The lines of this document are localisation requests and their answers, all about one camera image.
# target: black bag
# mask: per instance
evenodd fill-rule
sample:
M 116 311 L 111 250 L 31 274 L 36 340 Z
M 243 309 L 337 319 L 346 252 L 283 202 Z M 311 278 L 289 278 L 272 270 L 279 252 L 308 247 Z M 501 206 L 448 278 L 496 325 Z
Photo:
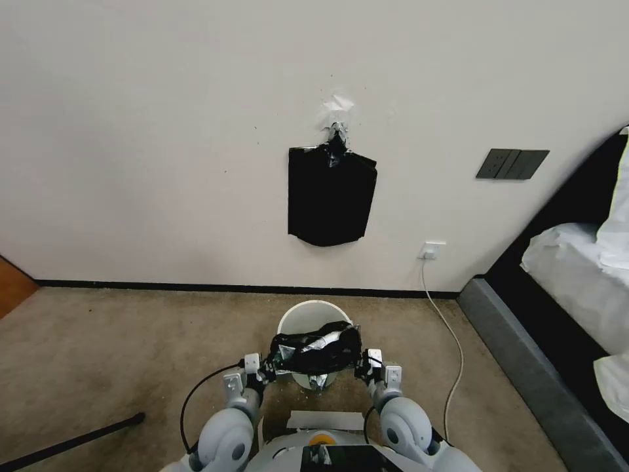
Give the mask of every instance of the black bag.
M 288 151 L 288 234 L 315 246 L 365 236 L 378 172 L 336 132 L 316 147 Z

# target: black pole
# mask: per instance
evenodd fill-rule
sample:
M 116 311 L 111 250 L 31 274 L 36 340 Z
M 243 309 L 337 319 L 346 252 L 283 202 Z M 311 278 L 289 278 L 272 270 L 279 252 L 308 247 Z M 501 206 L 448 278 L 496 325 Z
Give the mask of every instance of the black pole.
M 24 467 L 27 467 L 28 465 L 35 464 L 36 462 L 43 461 L 44 459 L 56 456 L 57 454 L 61 454 L 62 452 L 65 452 L 69 449 L 81 446 L 85 443 L 89 443 L 94 439 L 106 436 L 110 433 L 113 433 L 114 431 L 118 431 L 119 429 L 126 428 L 128 426 L 138 425 L 144 421 L 144 418 L 146 418 L 146 415 L 143 412 L 140 412 L 132 416 L 131 418 L 127 418 L 126 420 L 122 420 L 121 422 L 114 423 L 113 425 L 105 426 L 95 431 L 91 431 L 90 433 L 68 439 L 67 441 L 55 444 L 54 446 L 32 452 L 31 454 L 28 454 L 24 457 L 13 459 L 12 461 L 0 464 L 0 472 L 11 472 L 22 469 Z

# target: white bucket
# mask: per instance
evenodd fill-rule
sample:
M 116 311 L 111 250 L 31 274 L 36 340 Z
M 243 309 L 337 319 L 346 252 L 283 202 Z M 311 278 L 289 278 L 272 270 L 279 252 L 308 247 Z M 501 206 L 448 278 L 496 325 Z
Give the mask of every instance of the white bucket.
M 277 326 L 277 334 L 300 334 L 316 331 L 326 323 L 333 321 L 347 321 L 354 324 L 345 312 L 330 302 L 323 300 L 308 300 L 293 306 L 285 312 Z M 312 389 L 307 375 L 291 374 L 295 382 L 305 389 Z M 336 378 L 336 372 L 328 375 L 326 387 Z

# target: light switch panel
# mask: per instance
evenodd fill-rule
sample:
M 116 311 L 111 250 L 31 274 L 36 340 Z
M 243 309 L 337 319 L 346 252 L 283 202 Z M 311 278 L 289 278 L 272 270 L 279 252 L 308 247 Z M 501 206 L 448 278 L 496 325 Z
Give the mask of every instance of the light switch panel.
M 528 180 L 548 153 L 547 150 L 491 149 L 476 178 Z
M 511 149 L 491 149 L 476 178 L 495 178 L 510 152 Z

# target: electrical outlet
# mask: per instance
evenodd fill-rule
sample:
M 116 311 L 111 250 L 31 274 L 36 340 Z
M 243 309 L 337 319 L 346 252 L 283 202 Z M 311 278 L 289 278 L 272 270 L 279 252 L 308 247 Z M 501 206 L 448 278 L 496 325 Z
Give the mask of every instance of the electrical outlet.
M 445 241 L 426 241 L 421 248 L 417 259 L 433 260 L 437 259 L 440 249 L 446 245 Z

